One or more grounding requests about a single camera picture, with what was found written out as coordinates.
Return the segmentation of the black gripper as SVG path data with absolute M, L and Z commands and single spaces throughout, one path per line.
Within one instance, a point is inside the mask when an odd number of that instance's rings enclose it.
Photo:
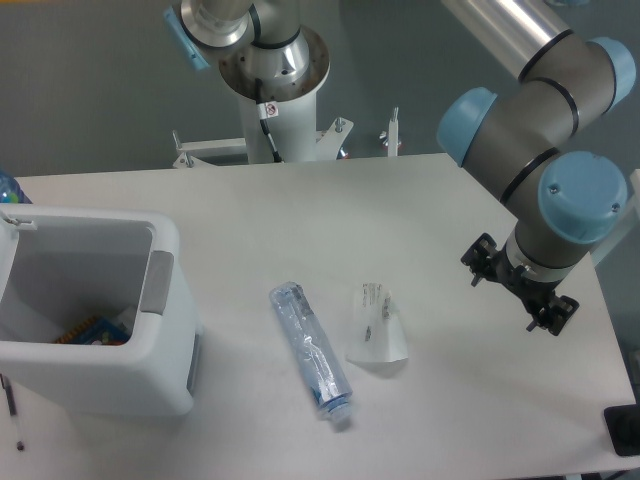
M 499 250 L 488 233 L 475 240 L 462 255 L 461 263 L 472 274 L 472 287 L 482 280 L 499 282 L 521 300 L 532 317 L 528 332 L 539 328 L 559 336 L 580 307 L 575 299 L 556 295 L 555 288 L 564 279 L 563 268 L 543 266 L 519 248 Z

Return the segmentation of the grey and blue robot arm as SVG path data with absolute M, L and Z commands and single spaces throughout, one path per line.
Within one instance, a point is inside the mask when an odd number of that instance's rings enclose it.
M 475 280 L 503 285 L 533 328 L 558 335 L 577 312 L 557 286 L 606 238 L 627 200 L 609 159 L 563 153 L 563 142 L 632 90 L 636 65 L 620 42 L 580 39 L 542 1 L 450 1 L 448 10 L 518 80 L 501 99 L 484 88 L 443 115 L 444 151 L 515 216 L 503 246 L 480 236 L 462 262 Z M 316 93 L 329 73 L 324 41 L 295 1 L 178 1 L 164 12 L 191 65 L 217 67 L 236 94 L 252 163 L 334 160 L 316 129 Z

